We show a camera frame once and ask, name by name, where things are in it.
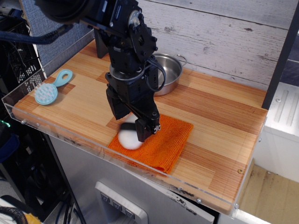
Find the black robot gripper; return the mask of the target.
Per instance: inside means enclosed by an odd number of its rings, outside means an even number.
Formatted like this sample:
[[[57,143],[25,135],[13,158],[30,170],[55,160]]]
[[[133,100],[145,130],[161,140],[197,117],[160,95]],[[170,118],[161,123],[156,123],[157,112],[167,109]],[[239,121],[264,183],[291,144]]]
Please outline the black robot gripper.
[[[154,102],[155,92],[161,90],[160,71],[158,63],[145,63],[132,73],[120,71],[111,64],[105,74],[107,99],[115,119],[133,113],[138,118],[135,127],[140,142],[160,130],[160,115]]]

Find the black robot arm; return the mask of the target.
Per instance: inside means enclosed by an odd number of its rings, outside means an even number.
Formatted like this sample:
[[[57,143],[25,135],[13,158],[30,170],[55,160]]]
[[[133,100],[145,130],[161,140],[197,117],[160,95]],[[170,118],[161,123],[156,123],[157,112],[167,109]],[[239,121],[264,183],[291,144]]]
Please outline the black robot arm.
[[[161,89],[163,69],[154,52],[157,39],[144,23],[135,0],[37,0],[35,4],[51,20],[62,24],[81,22],[97,29],[110,56],[106,73],[107,99],[113,115],[121,119],[133,113],[135,130],[144,142],[160,129],[154,102]]]

